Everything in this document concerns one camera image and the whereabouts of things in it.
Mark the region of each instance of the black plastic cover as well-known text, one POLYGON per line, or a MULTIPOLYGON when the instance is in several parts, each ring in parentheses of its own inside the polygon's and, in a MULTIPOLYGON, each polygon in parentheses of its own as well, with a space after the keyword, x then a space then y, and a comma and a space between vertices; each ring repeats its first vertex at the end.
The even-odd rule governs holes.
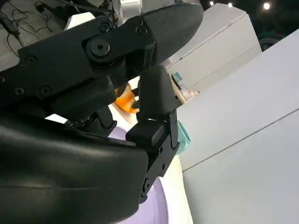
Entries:
POLYGON ((131 142, 0 113, 0 223, 121 221, 138 210, 147 164, 131 142))
POLYGON ((140 74, 140 114, 145 117, 166 115, 177 108, 170 76, 162 66, 152 67, 140 74))
POLYGON ((142 15, 156 41, 152 65, 180 50, 197 32, 204 16, 201 4, 176 4, 142 15))

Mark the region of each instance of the dark ceiling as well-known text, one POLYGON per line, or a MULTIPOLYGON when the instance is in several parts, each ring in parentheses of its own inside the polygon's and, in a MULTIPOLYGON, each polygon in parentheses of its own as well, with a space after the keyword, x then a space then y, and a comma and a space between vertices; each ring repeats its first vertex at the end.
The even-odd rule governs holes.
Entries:
MULTIPOLYGON (((206 10, 211 0, 200 0, 206 10)), ((288 35, 299 28, 299 0, 213 0, 214 3, 228 4, 246 11, 257 35, 264 32, 277 32, 288 35), (271 4, 269 10, 263 10, 263 4, 271 4)))

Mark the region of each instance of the screw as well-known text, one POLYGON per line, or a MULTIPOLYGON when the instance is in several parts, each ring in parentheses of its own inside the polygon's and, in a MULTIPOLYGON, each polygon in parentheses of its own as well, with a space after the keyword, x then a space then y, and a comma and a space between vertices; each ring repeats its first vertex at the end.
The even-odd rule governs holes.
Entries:
POLYGON ((90 45, 91 52, 96 57, 105 57, 110 51, 110 45, 104 40, 95 40, 90 45))
POLYGON ((145 179, 143 184, 143 191, 146 191, 147 188, 149 188, 150 184, 148 183, 148 179, 145 179))
POLYGON ((43 86, 40 90, 39 90, 39 94, 42 97, 48 97, 49 95, 51 95, 51 88, 49 86, 43 86))
POLYGON ((37 60, 34 56, 29 56, 26 58, 25 63, 27 66, 34 66, 36 64, 37 60))
POLYGON ((110 28, 111 28, 111 26, 109 23, 104 22, 104 23, 100 24, 100 31, 102 31, 102 32, 107 32, 110 30, 110 28))
POLYGON ((24 94, 24 89, 22 88, 22 87, 16 87, 15 89, 14 89, 14 93, 16 94, 16 95, 18 95, 18 96, 20 96, 20 95, 23 95, 24 94))
POLYGON ((148 30, 146 29, 146 27, 145 26, 139 26, 138 28, 137 28, 137 30, 136 30, 136 33, 138 34, 138 35, 145 35, 145 34, 147 34, 147 32, 148 32, 148 30))

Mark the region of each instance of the ceiling light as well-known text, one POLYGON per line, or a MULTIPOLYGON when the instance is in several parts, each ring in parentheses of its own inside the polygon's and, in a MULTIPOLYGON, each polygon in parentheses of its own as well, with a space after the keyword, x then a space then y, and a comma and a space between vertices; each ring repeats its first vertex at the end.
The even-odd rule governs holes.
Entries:
POLYGON ((268 3, 268 2, 265 2, 265 3, 263 4, 263 8, 266 9, 266 10, 268 10, 270 7, 271 7, 271 5, 270 5, 270 3, 268 3))

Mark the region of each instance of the teal object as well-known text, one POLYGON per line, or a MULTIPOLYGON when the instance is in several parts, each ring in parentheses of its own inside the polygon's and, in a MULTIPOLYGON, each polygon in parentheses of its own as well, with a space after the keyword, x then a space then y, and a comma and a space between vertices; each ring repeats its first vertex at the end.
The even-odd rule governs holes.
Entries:
POLYGON ((184 126, 179 120, 178 120, 178 142, 179 142, 179 148, 177 151, 177 155, 185 151, 191 142, 186 129, 184 128, 184 126))

